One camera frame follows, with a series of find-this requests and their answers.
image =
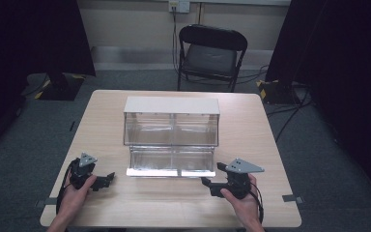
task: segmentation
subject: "white box top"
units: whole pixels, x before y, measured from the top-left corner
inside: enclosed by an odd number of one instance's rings
[[[125,113],[218,114],[218,99],[128,97]]]

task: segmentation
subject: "transparent storage box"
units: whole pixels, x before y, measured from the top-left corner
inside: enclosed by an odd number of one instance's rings
[[[217,99],[128,97],[124,113],[129,176],[215,175]]]

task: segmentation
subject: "chair backrest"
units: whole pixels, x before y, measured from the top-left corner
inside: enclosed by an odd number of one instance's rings
[[[245,36],[237,31],[200,24],[191,24],[184,27],[180,31],[179,40],[181,46],[183,46],[184,42],[187,44],[197,44],[243,52],[246,51],[248,46]]]

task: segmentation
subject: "person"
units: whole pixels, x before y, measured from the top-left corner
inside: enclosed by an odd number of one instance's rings
[[[257,185],[257,180],[251,174],[248,174],[249,180],[253,185]],[[59,213],[50,224],[47,232],[64,232],[68,224],[74,219],[82,208],[90,186],[95,182],[96,176],[89,177],[82,188],[75,189],[69,185],[69,178],[66,182],[66,190],[60,205]],[[251,191],[256,195],[257,189],[251,185]],[[258,204],[254,197],[248,194],[244,199],[237,199],[228,189],[223,188],[221,193],[225,199],[233,206],[239,221],[247,232],[264,232],[264,228],[258,217]]]

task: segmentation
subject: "wooden table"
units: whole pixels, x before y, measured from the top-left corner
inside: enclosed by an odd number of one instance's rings
[[[110,188],[90,192],[71,226],[125,228],[237,228],[231,205],[212,197],[199,178],[128,177],[129,150],[123,145],[127,96],[217,98],[219,146],[214,162],[241,158],[265,168],[255,174],[262,192],[265,227],[298,227],[301,218],[296,202],[284,202],[292,194],[281,157],[260,98],[253,94],[95,91],[73,139],[50,197],[56,197],[69,163],[86,152],[98,162],[94,174],[116,172]],[[213,182],[225,183],[226,174],[216,170]],[[45,206],[43,226],[55,217],[55,206]]]

